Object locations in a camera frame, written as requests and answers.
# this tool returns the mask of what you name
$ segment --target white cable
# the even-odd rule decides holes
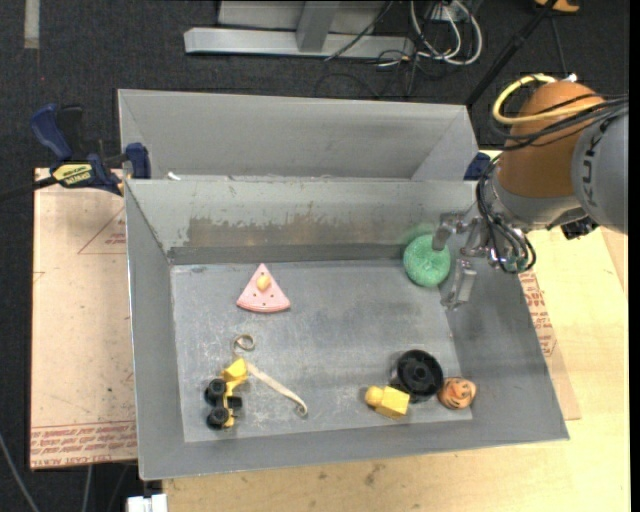
[[[454,60],[445,58],[445,60],[449,64],[453,64],[454,66],[467,66],[469,64],[473,64],[476,60],[478,60],[478,57],[480,57],[480,54],[482,53],[482,30],[480,30],[480,25],[478,24],[476,18],[469,12],[469,10],[462,4],[462,2],[460,2],[459,0],[454,0],[452,4],[455,4],[459,9],[462,9],[462,11],[467,15],[469,21],[471,21],[473,31],[476,35],[476,52],[469,59]]]
[[[455,59],[454,57],[459,53],[460,51],[460,47],[461,47],[461,36],[460,36],[460,32],[458,31],[458,28],[455,24],[455,22],[453,21],[453,19],[451,18],[451,15],[449,14],[448,9],[445,9],[446,15],[450,20],[450,25],[453,27],[455,33],[456,33],[456,38],[458,41],[458,46],[456,48],[455,51],[453,52],[445,52],[445,53],[440,53],[438,52],[435,48],[433,48],[433,46],[431,46],[429,44],[429,42],[424,38],[424,35],[422,34],[422,31],[420,30],[420,25],[418,23],[418,19],[416,17],[416,13],[415,13],[415,5],[414,2],[411,1],[410,2],[410,9],[409,12],[411,14],[411,23],[413,25],[414,30],[418,33],[418,35],[422,36],[422,42],[425,44],[425,46],[431,51],[431,53],[428,52],[417,52],[417,55],[420,57],[425,57],[425,58],[429,58],[429,59],[436,59],[436,60],[444,60],[445,62],[452,64],[454,66],[467,66],[469,64],[473,64],[476,60],[478,60],[478,58],[480,57],[480,54],[482,53],[482,46],[484,44],[483,42],[483,38],[482,38],[482,30],[480,29],[480,25],[478,24],[478,21],[475,19],[475,17],[469,12],[469,10],[462,4],[462,2],[460,2],[459,0],[454,0],[451,5],[455,5],[456,7],[458,7],[459,9],[461,9],[467,16],[467,19],[471,22],[471,26],[473,28],[473,32],[475,34],[475,39],[476,39],[476,51],[475,53],[469,57],[468,59]]]
[[[452,51],[447,51],[447,52],[439,52],[438,50],[436,50],[433,46],[431,46],[431,44],[429,44],[429,41],[426,40],[426,38],[424,37],[424,34],[422,33],[422,30],[420,29],[420,24],[418,23],[418,17],[416,16],[416,7],[415,7],[415,2],[413,0],[411,0],[411,2],[409,2],[409,13],[411,14],[411,23],[413,25],[413,29],[416,31],[416,33],[420,36],[420,39],[422,40],[422,42],[424,43],[424,45],[431,51],[431,54],[427,53],[427,52],[418,52],[419,54],[422,54],[423,57],[428,57],[430,59],[438,59],[438,60],[446,60],[447,57],[454,57],[455,55],[457,55],[457,53],[460,51],[460,48],[462,47],[462,41],[461,41],[461,37],[460,37],[460,32],[458,31],[458,27],[456,27],[456,24],[454,23],[453,19],[451,18],[451,15],[449,14],[449,11],[447,9],[445,9],[445,12],[447,13],[447,17],[449,18],[449,21],[447,23],[449,23],[449,25],[451,25],[451,27],[453,28],[453,31],[456,35],[456,49],[452,52]]]

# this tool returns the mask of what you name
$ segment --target metal key ring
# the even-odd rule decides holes
[[[240,347],[245,352],[251,352],[256,348],[256,342],[251,334],[240,334],[233,338],[233,341],[231,342],[231,351],[234,354],[239,355],[238,352],[236,352],[236,346]]]

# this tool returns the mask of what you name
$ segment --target cardboard sheet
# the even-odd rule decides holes
[[[124,204],[35,194],[33,469],[137,457]]]

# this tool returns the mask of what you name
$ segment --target wire bundle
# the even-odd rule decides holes
[[[455,7],[460,10],[466,18],[464,22],[470,23],[473,29],[473,41],[471,43],[470,52],[463,58],[459,57],[463,47],[463,37],[456,22],[451,17],[451,14],[449,12],[450,7]],[[449,8],[445,7],[444,2],[442,1],[433,3],[427,11],[422,25],[420,25],[420,23],[418,22],[418,17],[416,15],[415,2],[413,0],[409,2],[411,26],[418,36],[417,48],[420,48],[421,46],[423,47],[416,51],[416,58],[440,60],[454,66],[468,66],[469,64],[473,64],[476,60],[478,60],[480,54],[482,53],[482,31],[480,30],[480,25],[478,24],[476,18],[469,12],[469,9],[467,9],[460,0],[453,0]],[[435,48],[435,42],[432,43],[427,39],[427,21],[432,19],[434,15],[438,15],[440,19],[444,18],[446,20],[446,23],[449,25],[451,32],[455,36],[455,48],[440,51]]]
[[[504,217],[496,213],[487,200],[487,184],[496,168],[499,157],[495,157],[482,172],[476,186],[476,201],[478,211],[489,231],[491,241],[490,258],[500,269],[508,274],[519,274],[530,270],[536,263],[536,251],[527,236],[505,222]],[[500,246],[502,241],[509,247],[509,254],[505,255]]]

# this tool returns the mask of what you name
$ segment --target blue clamp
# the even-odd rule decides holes
[[[124,154],[107,160],[96,151],[88,151],[88,143],[81,137],[81,117],[81,108],[67,107],[59,111],[54,103],[45,105],[31,117],[31,130],[36,138],[56,156],[55,164],[49,169],[50,182],[67,188],[91,187],[121,195],[122,180],[105,165],[107,160],[118,163],[129,160],[133,177],[151,177],[149,155],[140,143],[129,144]]]

